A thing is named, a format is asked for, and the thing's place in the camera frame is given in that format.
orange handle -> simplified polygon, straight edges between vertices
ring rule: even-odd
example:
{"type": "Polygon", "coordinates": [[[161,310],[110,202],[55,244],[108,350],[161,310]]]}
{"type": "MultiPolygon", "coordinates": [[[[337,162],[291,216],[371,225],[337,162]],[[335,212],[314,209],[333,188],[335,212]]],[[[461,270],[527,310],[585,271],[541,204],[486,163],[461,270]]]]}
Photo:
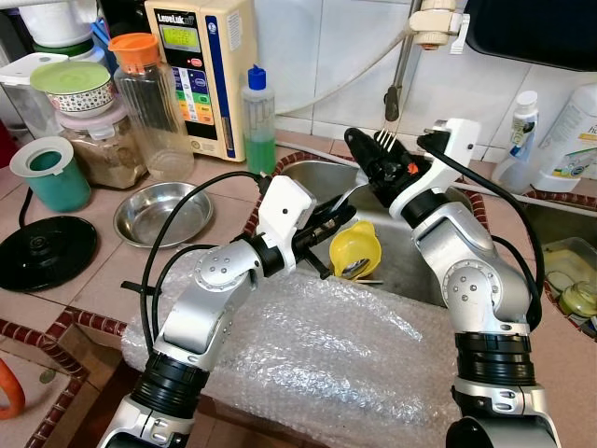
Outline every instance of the orange handle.
{"type": "Polygon", "coordinates": [[[0,420],[16,417],[25,409],[25,394],[21,384],[7,364],[0,359],[0,387],[8,397],[8,407],[0,407],[0,420]]]}

white spray bottle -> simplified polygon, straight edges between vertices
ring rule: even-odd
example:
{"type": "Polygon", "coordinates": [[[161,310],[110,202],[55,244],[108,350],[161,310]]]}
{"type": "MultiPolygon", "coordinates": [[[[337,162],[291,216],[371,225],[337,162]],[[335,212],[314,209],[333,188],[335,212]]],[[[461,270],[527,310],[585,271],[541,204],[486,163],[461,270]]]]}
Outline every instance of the white spray bottle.
{"type": "Polygon", "coordinates": [[[516,194],[523,194],[531,187],[534,169],[531,151],[539,118],[537,92],[524,91],[516,97],[516,109],[512,118],[512,149],[492,174],[492,181],[516,194]]]}

stainless steel sink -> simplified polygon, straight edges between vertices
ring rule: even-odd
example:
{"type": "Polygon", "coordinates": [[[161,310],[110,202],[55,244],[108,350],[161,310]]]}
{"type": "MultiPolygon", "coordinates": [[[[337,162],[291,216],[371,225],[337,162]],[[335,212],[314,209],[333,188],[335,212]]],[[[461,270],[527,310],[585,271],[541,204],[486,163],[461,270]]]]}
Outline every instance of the stainless steel sink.
{"type": "MultiPolygon", "coordinates": [[[[286,166],[282,174],[297,180],[319,203],[323,203],[354,185],[356,169],[325,161],[299,161],[286,166]]],[[[470,201],[460,191],[453,189],[448,194],[452,200],[461,201],[470,208],[470,201]]],[[[444,306],[439,282],[411,241],[411,229],[407,222],[391,219],[368,188],[357,190],[349,201],[356,207],[356,216],[344,227],[351,227],[357,220],[366,219],[375,226],[382,245],[382,262],[367,279],[383,281],[375,287],[385,291],[444,306]]],[[[331,240],[313,249],[313,253],[326,265],[330,263],[328,250],[331,240]]]]}
{"type": "Polygon", "coordinates": [[[597,221],[572,212],[536,204],[524,206],[542,245],[576,236],[597,247],[597,221]]]}

stainless steel bowl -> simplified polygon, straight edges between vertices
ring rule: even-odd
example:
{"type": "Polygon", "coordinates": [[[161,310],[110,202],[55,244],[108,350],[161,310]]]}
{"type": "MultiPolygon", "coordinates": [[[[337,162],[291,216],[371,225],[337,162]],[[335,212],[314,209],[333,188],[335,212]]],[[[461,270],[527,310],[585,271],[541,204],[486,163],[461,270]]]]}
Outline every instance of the stainless steel bowl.
{"type": "MultiPolygon", "coordinates": [[[[164,182],[136,191],[118,206],[114,230],[130,245],[151,247],[170,212],[194,188],[183,182],[164,182]]],[[[213,212],[207,195],[196,194],[176,214],[160,247],[173,247],[192,238],[205,227],[213,212]]]]}

green lid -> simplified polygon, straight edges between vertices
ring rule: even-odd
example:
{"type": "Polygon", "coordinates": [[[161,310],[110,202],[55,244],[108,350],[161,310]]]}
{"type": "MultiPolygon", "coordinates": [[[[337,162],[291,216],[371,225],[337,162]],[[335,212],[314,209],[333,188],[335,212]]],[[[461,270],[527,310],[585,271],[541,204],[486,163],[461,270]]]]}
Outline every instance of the green lid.
{"type": "Polygon", "coordinates": [[[49,63],[34,70],[31,85],[55,95],[92,91],[110,80],[110,73],[100,63],[49,63]]]}
{"type": "Polygon", "coordinates": [[[66,56],[73,57],[78,56],[79,54],[87,53],[90,49],[93,48],[93,39],[87,39],[85,42],[81,42],[80,44],[70,45],[68,47],[44,47],[43,45],[33,43],[34,50],[41,52],[41,53],[54,53],[54,54],[65,54],[66,56]]]}

